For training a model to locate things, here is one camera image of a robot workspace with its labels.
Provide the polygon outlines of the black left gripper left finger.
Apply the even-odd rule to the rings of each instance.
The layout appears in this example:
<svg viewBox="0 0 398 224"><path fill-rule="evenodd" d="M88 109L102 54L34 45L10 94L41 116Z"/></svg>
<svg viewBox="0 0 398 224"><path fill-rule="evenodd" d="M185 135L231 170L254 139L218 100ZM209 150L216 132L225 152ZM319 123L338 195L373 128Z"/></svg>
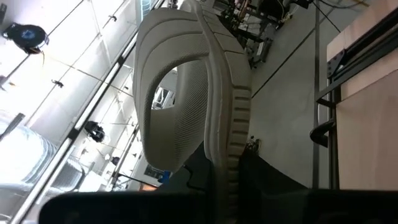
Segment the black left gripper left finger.
<svg viewBox="0 0 398 224"><path fill-rule="evenodd" d="M213 168L199 145L153 191L62 194L41 208L38 224L215 224Z"/></svg>

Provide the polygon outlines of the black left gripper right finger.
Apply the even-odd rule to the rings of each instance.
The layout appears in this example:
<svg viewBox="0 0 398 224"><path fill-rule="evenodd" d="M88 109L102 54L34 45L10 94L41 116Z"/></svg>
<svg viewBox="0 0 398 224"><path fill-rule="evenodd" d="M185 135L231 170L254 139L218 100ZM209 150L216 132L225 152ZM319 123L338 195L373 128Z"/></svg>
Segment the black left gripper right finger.
<svg viewBox="0 0 398 224"><path fill-rule="evenodd" d="M245 152L239 224L398 224L398 191L309 189Z"/></svg>

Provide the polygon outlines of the beige rubber slide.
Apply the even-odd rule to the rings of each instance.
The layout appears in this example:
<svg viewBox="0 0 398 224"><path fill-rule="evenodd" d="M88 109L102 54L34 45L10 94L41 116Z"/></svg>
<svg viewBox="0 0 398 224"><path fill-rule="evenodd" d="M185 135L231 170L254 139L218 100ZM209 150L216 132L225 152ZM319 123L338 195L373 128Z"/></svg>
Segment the beige rubber slide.
<svg viewBox="0 0 398 224"><path fill-rule="evenodd" d="M239 158L251 115L250 66L212 8L185 0L148 13L136 40L132 90L145 157L175 172L204 147L215 168L215 222L238 219Z"/></svg>

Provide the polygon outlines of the silver ventilation duct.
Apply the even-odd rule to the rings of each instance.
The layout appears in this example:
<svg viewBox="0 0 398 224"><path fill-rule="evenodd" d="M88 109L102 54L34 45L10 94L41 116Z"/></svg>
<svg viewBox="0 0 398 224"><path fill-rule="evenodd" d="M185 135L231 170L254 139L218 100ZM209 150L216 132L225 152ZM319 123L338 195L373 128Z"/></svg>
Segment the silver ventilation duct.
<svg viewBox="0 0 398 224"><path fill-rule="evenodd" d="M29 189L38 182L49 166L58 147L24 125L17 125L0 140L0 185L21 185ZM55 178L52 187L62 191L78 190L86 170L69 158Z"/></svg>

